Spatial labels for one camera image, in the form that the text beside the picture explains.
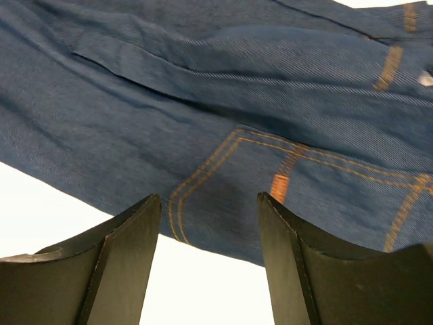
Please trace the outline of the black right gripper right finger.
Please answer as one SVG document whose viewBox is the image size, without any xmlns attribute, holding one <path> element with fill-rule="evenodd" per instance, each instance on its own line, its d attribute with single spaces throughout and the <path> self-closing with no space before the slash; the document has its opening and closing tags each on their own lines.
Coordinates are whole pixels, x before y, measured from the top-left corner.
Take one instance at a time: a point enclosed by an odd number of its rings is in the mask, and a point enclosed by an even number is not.
<svg viewBox="0 0 433 325">
<path fill-rule="evenodd" d="M 263 259 L 277 325 L 431 324 L 432 245 L 383 253 L 302 220 L 258 195 Z"/>
</svg>

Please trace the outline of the dark blue denim trousers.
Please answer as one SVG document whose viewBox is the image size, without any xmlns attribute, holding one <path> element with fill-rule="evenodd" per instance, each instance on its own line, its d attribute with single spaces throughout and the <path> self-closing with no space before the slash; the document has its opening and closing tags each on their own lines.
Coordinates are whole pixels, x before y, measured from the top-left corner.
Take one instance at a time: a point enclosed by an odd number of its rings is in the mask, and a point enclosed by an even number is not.
<svg viewBox="0 0 433 325">
<path fill-rule="evenodd" d="M 432 240 L 432 6 L 2 1 L 1 161 L 263 262 L 256 195 L 349 242 Z"/>
</svg>

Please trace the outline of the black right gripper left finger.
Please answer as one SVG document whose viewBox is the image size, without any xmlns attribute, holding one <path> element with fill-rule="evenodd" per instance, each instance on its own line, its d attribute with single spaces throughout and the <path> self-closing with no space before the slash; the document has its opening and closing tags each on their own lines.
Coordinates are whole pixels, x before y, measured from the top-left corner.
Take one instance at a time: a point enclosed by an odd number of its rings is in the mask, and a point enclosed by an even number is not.
<svg viewBox="0 0 433 325">
<path fill-rule="evenodd" d="M 138 324 L 160 229 L 152 194 L 33 255 L 1 259 L 2 324 Z"/>
</svg>

